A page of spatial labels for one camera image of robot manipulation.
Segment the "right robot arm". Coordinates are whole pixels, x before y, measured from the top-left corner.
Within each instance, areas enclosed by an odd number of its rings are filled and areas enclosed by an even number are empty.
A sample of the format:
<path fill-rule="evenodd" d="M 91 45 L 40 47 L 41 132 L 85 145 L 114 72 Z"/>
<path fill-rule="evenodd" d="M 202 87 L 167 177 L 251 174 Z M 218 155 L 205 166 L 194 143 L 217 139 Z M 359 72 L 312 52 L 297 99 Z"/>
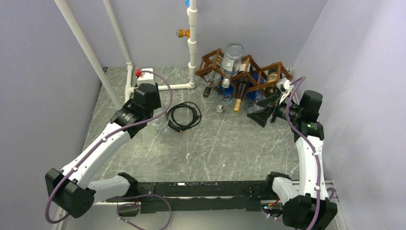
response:
<path fill-rule="evenodd" d="M 299 155 L 299 187 L 295 188 L 288 175 L 271 172 L 263 183 L 264 194 L 281 201 L 285 226 L 297 230 L 324 230 L 334 219 L 338 207 L 329 198 L 322 166 L 325 136 L 323 125 L 317 119 L 323 96 L 307 90 L 299 104 L 290 105 L 280 102 L 281 96 L 277 92 L 258 101 L 259 110 L 249 112 L 247 116 L 261 127 L 277 118 L 292 123 Z"/>

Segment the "clear glass bottle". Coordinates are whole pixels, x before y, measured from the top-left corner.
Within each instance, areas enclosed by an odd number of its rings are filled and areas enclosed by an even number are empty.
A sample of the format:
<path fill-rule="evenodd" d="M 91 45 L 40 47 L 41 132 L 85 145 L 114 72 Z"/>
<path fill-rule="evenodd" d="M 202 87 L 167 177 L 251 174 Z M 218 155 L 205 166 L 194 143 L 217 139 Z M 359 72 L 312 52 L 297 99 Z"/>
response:
<path fill-rule="evenodd" d="M 221 66 L 221 70 L 224 74 L 222 81 L 223 88 L 228 88 L 230 86 L 231 77 L 239 72 L 243 54 L 244 48 L 240 43 L 233 42 L 227 45 Z"/>
<path fill-rule="evenodd" d="M 155 129 L 162 130 L 168 126 L 168 112 L 165 107 L 155 110 L 153 116 L 155 119 L 151 121 L 151 124 Z"/>

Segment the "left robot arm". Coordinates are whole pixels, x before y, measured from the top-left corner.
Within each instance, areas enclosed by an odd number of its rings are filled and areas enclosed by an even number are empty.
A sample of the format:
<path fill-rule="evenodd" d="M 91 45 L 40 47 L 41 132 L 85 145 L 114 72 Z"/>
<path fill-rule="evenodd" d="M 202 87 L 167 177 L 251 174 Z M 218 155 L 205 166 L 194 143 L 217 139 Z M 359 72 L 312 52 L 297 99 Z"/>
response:
<path fill-rule="evenodd" d="M 154 110 L 161 107 L 158 85 L 142 83 L 135 97 L 115 112 L 102 133 L 75 160 L 61 170 L 50 169 L 45 175 L 48 192 L 46 209 L 51 202 L 74 218 L 83 216 L 93 204 L 120 196 L 132 201 L 138 193 L 138 181 L 125 172 L 94 181 L 100 167 L 118 149 L 131 140 L 147 121 L 153 120 Z"/>

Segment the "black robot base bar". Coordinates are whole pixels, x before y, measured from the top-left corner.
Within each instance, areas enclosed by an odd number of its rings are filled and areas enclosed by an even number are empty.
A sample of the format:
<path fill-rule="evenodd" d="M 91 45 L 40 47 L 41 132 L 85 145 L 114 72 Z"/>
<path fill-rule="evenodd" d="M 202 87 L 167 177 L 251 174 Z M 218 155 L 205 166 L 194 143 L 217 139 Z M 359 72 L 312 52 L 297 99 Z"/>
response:
<path fill-rule="evenodd" d="M 261 211 L 278 196 L 265 181 L 139 182 L 135 191 L 107 202 L 137 202 L 142 214 L 167 211 Z"/>

